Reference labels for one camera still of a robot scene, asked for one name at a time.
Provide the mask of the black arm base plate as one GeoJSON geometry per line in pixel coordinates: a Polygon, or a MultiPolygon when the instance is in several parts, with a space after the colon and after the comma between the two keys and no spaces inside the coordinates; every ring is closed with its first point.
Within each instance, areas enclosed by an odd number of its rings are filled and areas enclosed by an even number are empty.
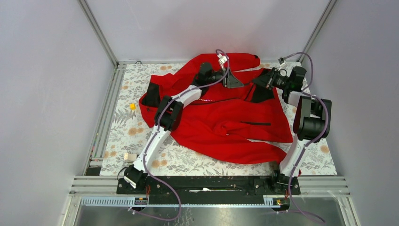
{"type": "Polygon", "coordinates": [[[134,189],[120,178],[117,194],[143,195],[152,205],[263,204],[263,196],[282,196],[268,187],[271,176],[161,176],[147,177],[145,187],[134,189]]]}

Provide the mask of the red zip-up jacket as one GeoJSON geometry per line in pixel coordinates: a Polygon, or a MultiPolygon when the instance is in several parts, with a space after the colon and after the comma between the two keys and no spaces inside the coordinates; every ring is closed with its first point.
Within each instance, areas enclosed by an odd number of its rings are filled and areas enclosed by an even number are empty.
{"type": "Polygon", "coordinates": [[[293,137],[278,93],[253,83],[267,72],[258,56],[229,53],[233,75],[240,88],[222,84],[209,87],[201,99],[184,108],[172,137],[182,146],[217,160],[239,164],[281,162],[286,153],[274,143],[291,143],[293,137]]]}

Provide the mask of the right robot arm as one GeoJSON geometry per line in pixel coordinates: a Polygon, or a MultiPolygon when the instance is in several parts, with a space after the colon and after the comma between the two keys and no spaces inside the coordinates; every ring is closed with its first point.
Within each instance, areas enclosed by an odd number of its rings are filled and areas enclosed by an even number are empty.
{"type": "Polygon", "coordinates": [[[306,149],[329,134],[332,102],[302,91],[306,72],[304,68],[295,66],[289,76],[283,76],[274,67],[253,79],[254,84],[266,89],[282,90],[284,102],[296,107],[293,143],[279,164],[279,169],[273,172],[267,182],[269,189],[275,194],[288,194],[291,191],[299,193],[298,176],[307,155],[306,149]]]}

